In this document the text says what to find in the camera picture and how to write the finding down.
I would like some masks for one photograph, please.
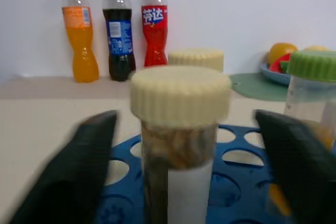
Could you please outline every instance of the green placemat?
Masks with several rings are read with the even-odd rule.
[[[288,87],[266,79],[261,73],[239,73],[230,76],[237,93],[264,101],[285,101]]]

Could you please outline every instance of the red soda bottle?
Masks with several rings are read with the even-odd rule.
[[[142,28],[147,41],[145,67],[166,65],[164,48],[168,34],[167,0],[144,0]]]

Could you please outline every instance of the red object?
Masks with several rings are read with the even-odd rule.
[[[142,6],[142,29],[147,41],[145,67],[166,65],[164,53],[168,34],[166,5]]]
[[[276,62],[272,64],[272,66],[269,67],[269,70],[272,72],[276,72],[276,73],[282,73],[280,62],[289,61],[289,58],[290,58],[290,54],[281,56],[279,59],[276,60]]]

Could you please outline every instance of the jar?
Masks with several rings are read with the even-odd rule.
[[[336,52],[292,53],[285,114],[308,123],[329,150],[336,137]]]
[[[218,122],[230,80],[215,70],[165,66],[131,79],[141,120],[145,223],[205,224]]]
[[[170,52],[169,65],[199,66],[224,71],[224,52],[211,48],[190,48]]]

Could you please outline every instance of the ridged cap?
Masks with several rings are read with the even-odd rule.
[[[212,69],[153,67],[131,79],[131,111],[140,120],[176,129],[207,126],[228,114],[231,82]]]
[[[290,56],[287,73],[312,81],[336,82],[336,52],[293,52]]]
[[[190,48],[168,54],[169,65],[199,66],[224,71],[224,52],[218,49]]]

